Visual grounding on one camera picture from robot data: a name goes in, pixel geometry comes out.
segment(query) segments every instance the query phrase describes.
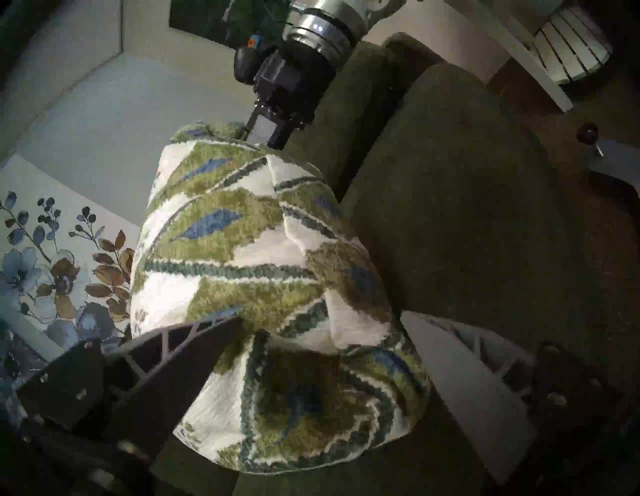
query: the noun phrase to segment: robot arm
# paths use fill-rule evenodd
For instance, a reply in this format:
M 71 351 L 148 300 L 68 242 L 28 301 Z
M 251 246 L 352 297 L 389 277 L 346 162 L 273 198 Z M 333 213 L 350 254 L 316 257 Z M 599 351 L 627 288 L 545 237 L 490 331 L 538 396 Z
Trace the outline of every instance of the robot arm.
M 307 0 L 294 3 L 297 19 L 279 47 L 241 47 L 234 74 L 250 84 L 256 106 L 247 141 L 282 149 L 314 112 L 355 45 L 406 0 Z

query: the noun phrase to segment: floral wall art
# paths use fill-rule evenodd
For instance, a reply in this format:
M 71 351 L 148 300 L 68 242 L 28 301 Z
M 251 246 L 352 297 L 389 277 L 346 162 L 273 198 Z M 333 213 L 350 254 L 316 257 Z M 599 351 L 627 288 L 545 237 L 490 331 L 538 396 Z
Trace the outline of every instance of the floral wall art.
M 15 423 L 30 374 L 81 340 L 125 338 L 140 229 L 18 155 L 0 188 L 0 401 Z

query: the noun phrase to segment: white wall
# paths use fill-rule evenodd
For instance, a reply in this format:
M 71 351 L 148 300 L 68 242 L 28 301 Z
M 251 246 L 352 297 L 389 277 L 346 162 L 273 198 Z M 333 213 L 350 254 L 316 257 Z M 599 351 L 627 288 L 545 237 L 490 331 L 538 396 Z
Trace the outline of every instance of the white wall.
M 120 52 L 120 0 L 65 2 L 31 39 L 0 93 L 0 160 L 41 112 Z
M 125 53 L 147 57 L 195 76 L 216 98 L 253 107 L 251 87 L 234 79 L 234 50 L 169 27 L 171 0 L 124 0 Z
M 250 111 L 189 74 L 122 54 L 40 115 L 16 151 L 140 226 L 160 153 L 172 134 L 197 120 L 245 121 Z
M 442 0 L 407 0 L 393 16 L 373 26 L 364 39 L 381 45 L 398 32 L 414 37 L 485 83 L 509 59 L 496 41 Z

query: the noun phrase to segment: dark floor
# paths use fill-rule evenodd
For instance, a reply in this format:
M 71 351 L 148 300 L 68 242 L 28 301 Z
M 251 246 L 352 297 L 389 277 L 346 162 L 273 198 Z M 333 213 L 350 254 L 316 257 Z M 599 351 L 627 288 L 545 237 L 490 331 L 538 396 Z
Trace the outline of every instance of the dark floor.
M 602 367 L 611 383 L 635 395 L 640 371 L 640 200 L 625 183 L 586 169 L 582 123 L 600 136 L 640 147 L 640 87 L 614 56 L 593 76 L 566 88 L 574 108 L 562 114 L 535 80 L 509 61 L 488 85 L 540 139 L 566 199 L 578 214 L 587 264 L 603 311 Z

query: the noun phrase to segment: canvas painting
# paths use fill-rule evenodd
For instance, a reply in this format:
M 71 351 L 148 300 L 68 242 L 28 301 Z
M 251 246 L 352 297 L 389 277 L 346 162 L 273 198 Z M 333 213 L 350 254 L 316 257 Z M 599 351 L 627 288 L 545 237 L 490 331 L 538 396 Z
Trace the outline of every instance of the canvas painting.
M 0 186 L 0 401 L 15 423 L 14 392 L 30 374 L 81 340 L 126 339 L 140 228 L 20 155 Z
M 281 41 L 288 15 L 285 0 L 172 0 L 169 26 L 235 49 L 252 35 Z

